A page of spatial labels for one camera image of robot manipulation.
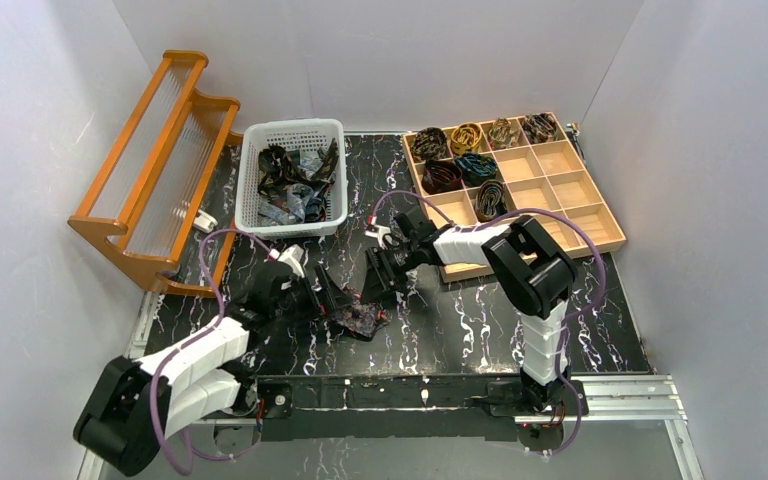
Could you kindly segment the dark paisley red-dotted tie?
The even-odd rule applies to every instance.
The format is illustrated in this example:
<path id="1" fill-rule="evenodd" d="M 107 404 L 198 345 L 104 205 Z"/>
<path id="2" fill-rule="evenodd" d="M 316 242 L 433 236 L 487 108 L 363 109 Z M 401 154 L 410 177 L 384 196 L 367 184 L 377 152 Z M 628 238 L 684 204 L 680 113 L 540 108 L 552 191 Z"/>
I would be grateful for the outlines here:
<path id="1" fill-rule="evenodd" d="M 389 318 L 378 304 L 354 304 L 330 314 L 326 323 L 337 333 L 369 342 L 389 324 Z"/>

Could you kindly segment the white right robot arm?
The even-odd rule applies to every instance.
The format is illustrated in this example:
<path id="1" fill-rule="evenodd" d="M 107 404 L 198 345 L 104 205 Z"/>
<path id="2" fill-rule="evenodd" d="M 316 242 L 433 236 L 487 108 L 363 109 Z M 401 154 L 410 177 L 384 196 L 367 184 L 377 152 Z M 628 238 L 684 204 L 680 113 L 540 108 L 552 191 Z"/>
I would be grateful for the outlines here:
<path id="1" fill-rule="evenodd" d="M 521 385 L 512 393 L 493 387 L 488 400 L 513 411 L 542 412 L 558 405 L 569 382 L 564 317 L 576 268 L 538 220 L 517 220 L 483 230 L 438 227 L 418 208 L 395 218 L 400 233 L 377 224 L 368 249 L 361 300 L 380 302 L 405 289 L 409 272 L 421 265 L 474 264 L 490 268 L 517 310 L 523 336 Z"/>

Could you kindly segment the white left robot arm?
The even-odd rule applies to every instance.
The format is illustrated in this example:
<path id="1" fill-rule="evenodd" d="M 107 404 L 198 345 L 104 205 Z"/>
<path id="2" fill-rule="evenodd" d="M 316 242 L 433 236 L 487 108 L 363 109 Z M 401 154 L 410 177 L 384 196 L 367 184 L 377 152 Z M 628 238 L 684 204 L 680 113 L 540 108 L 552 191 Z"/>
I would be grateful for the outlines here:
<path id="1" fill-rule="evenodd" d="M 359 293 L 324 267 L 311 274 L 282 262 L 262 266 L 226 302 L 224 313 L 176 344 L 139 359 L 109 361 L 76 420 L 72 437 L 127 477 L 143 471 L 172 436 L 216 412 L 262 419 L 272 394 L 239 360 L 271 328 L 351 311 Z"/>

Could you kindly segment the pile of ties in basket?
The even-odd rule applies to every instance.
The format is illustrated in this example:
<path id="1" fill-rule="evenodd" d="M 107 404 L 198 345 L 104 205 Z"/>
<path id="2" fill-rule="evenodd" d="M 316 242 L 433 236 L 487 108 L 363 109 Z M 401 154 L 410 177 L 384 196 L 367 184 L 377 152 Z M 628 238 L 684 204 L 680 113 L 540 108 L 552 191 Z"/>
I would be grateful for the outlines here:
<path id="1" fill-rule="evenodd" d="M 261 150 L 259 224 L 277 227 L 324 221 L 338 160 L 335 140 L 317 150 L 288 150 L 277 144 Z"/>

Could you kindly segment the rolled maroon tie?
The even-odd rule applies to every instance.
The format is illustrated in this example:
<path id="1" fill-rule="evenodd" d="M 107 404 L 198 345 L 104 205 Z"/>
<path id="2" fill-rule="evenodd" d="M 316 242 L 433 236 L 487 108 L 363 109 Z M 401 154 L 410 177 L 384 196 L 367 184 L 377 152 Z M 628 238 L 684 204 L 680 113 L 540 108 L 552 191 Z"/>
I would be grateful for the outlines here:
<path id="1" fill-rule="evenodd" d="M 463 171 L 451 161 L 430 160 L 424 165 L 421 177 L 423 190 L 436 195 L 462 188 Z"/>

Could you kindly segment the light wooden compartment tray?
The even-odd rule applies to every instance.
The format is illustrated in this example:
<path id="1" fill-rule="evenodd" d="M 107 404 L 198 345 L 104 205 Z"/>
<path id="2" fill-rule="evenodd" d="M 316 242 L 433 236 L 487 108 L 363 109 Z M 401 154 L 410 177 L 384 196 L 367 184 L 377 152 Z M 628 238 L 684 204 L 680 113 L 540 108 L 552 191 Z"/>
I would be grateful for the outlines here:
<path id="1" fill-rule="evenodd" d="M 581 228 L 600 252 L 614 252 L 627 237 L 586 169 L 576 144 L 577 127 L 564 128 L 549 113 L 557 122 L 558 136 L 556 141 L 542 144 L 531 144 L 526 138 L 521 126 L 524 116 L 501 117 L 518 123 L 521 142 L 518 147 L 503 150 L 492 150 L 488 143 L 487 132 L 494 120 L 474 122 L 481 126 L 485 138 L 486 150 L 480 153 L 492 156 L 497 163 L 493 180 L 504 184 L 508 211 L 523 207 L 552 211 Z M 450 156 L 442 161 L 454 163 L 456 156 L 450 150 L 449 136 L 457 126 L 443 128 Z M 444 225 L 447 218 L 467 226 L 478 223 L 474 200 L 479 187 L 467 187 L 462 179 L 459 190 L 436 195 L 423 190 L 421 177 L 426 162 L 417 162 L 411 153 L 416 133 L 403 135 L 402 144 L 415 190 L 431 202 L 423 208 L 426 216 L 437 226 Z"/>

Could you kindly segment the rolled blue patterned tie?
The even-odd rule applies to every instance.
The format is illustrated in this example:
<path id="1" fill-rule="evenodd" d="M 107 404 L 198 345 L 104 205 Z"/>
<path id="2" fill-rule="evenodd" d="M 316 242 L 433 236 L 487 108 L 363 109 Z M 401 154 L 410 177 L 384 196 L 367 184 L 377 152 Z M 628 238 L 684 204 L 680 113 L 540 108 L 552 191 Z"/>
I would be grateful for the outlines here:
<path id="1" fill-rule="evenodd" d="M 493 180 L 498 166 L 492 156 L 477 152 L 465 152 L 454 158 L 455 165 L 462 172 L 463 183 L 467 187 L 480 187 L 484 182 Z"/>

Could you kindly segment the rolled black gold tie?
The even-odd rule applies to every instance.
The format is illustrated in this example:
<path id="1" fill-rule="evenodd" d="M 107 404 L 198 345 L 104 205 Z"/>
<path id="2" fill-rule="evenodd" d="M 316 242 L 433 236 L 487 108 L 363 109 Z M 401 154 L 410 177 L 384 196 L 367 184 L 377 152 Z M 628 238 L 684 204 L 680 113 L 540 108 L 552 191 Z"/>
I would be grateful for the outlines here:
<path id="1" fill-rule="evenodd" d="M 438 127 L 427 127 L 416 133 L 411 147 L 417 162 L 436 161 L 450 156 L 445 132 Z"/>

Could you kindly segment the white plug on table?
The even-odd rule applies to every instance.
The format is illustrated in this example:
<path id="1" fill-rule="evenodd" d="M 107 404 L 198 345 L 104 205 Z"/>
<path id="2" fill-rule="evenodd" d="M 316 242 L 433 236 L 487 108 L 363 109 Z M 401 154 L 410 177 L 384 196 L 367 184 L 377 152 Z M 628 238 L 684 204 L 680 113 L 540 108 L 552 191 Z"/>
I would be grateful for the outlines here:
<path id="1" fill-rule="evenodd" d="M 198 231 L 210 234 L 218 225 L 218 221 L 204 210 L 199 210 L 193 219 L 193 227 Z"/>

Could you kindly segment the white plastic basket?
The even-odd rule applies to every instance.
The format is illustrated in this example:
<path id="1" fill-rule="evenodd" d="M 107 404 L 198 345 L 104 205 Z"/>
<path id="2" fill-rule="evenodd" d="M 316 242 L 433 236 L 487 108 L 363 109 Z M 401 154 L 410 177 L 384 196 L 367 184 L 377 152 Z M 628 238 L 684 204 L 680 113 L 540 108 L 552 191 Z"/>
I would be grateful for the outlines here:
<path id="1" fill-rule="evenodd" d="M 348 216 L 344 129 L 335 119 L 255 124 L 243 134 L 234 225 L 264 239 L 336 233 Z"/>

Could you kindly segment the rolled yellow tie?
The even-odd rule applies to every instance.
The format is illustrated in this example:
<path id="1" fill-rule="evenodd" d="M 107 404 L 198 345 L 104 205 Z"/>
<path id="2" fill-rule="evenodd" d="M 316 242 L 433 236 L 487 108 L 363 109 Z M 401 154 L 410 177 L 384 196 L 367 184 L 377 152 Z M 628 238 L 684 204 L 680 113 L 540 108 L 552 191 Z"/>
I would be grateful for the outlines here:
<path id="1" fill-rule="evenodd" d="M 485 138 L 483 130 L 478 123 L 468 122 L 455 127 L 450 136 L 450 150 L 454 156 L 460 156 L 465 153 L 484 152 Z"/>

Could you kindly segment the rolled brown patterned tie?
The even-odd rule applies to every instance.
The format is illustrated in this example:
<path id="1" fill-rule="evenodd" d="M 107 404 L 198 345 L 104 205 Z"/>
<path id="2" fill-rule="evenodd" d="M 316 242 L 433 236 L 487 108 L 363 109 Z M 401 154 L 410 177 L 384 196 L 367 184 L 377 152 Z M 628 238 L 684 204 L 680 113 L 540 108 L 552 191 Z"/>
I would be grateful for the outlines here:
<path id="1" fill-rule="evenodd" d="M 518 147 L 520 127 L 516 121 L 507 118 L 494 120 L 487 132 L 488 143 L 492 150 L 503 150 Z"/>

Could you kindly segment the orange wooden rack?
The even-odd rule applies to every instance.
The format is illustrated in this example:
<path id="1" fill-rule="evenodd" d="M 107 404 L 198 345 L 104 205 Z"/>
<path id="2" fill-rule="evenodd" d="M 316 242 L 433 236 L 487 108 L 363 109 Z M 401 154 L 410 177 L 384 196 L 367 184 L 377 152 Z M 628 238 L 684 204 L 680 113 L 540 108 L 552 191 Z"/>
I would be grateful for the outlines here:
<path id="1" fill-rule="evenodd" d="M 206 296 L 178 279 L 223 150 L 239 146 L 238 100 L 197 88 L 199 51 L 167 50 L 69 226 L 145 291 Z"/>

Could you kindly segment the rolled dark striped tie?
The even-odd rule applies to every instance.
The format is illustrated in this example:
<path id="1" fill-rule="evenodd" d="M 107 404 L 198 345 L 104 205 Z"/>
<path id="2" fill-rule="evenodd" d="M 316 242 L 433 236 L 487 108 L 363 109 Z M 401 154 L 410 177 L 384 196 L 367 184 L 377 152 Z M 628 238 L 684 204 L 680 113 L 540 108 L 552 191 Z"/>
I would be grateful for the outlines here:
<path id="1" fill-rule="evenodd" d="M 558 125 L 549 112 L 526 115 L 523 117 L 521 126 L 531 144 L 542 144 L 557 140 Z"/>

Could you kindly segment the aluminium frame rail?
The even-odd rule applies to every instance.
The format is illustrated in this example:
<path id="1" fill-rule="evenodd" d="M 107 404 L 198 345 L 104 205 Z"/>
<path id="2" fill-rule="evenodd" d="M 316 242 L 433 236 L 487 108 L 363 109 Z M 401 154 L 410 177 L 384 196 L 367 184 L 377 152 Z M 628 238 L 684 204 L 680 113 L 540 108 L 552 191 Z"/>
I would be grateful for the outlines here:
<path id="1" fill-rule="evenodd" d="M 547 455 L 559 450 L 564 441 L 577 446 L 594 422 L 629 423 L 639 426 L 659 422 L 665 428 L 670 451 L 684 479 L 701 479 L 704 474 L 696 456 L 688 429 L 688 418 L 673 379 L 654 374 L 587 374 L 571 380 L 575 392 L 565 393 L 561 404 L 564 418 L 552 420 L 549 411 L 540 414 L 513 411 L 508 404 L 481 401 L 495 416 L 512 417 L 523 427 L 517 440 L 534 455 Z M 502 392 L 512 393 L 515 379 L 497 380 L 489 384 Z"/>

